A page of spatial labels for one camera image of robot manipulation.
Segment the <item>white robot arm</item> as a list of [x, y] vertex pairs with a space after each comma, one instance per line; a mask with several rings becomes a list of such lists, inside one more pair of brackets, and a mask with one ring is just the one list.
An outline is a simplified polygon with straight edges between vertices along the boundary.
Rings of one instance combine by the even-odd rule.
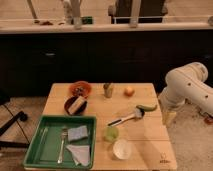
[[166, 87], [158, 96], [164, 125], [171, 123], [185, 100], [197, 105], [206, 115], [204, 121], [213, 124], [213, 87], [205, 84], [207, 78], [208, 70], [200, 62], [186, 64], [166, 74]]

